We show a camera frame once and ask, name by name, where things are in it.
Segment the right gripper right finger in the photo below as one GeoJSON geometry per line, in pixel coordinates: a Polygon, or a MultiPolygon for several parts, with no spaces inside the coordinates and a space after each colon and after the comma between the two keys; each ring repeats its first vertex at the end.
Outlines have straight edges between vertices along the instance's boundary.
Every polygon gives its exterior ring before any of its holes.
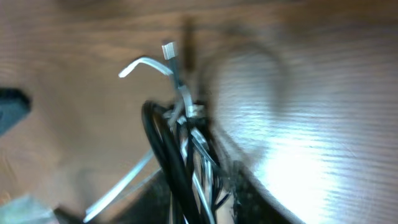
{"type": "Polygon", "coordinates": [[[249,179],[242,162],[231,167],[233,187],[233,222],[237,224],[303,223],[282,206],[266,199],[249,179]]]}

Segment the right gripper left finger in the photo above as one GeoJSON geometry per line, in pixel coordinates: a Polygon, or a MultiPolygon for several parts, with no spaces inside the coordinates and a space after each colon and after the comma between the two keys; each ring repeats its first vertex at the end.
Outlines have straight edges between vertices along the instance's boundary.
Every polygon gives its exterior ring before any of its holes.
{"type": "Polygon", "coordinates": [[[105,223],[105,224],[146,224],[167,223],[169,217],[170,190],[164,174],[157,169],[139,183],[128,185],[103,209],[89,208],[85,217],[79,217],[63,207],[54,210],[59,223],[105,223]],[[110,208],[124,206],[113,218],[100,219],[110,208]]]}

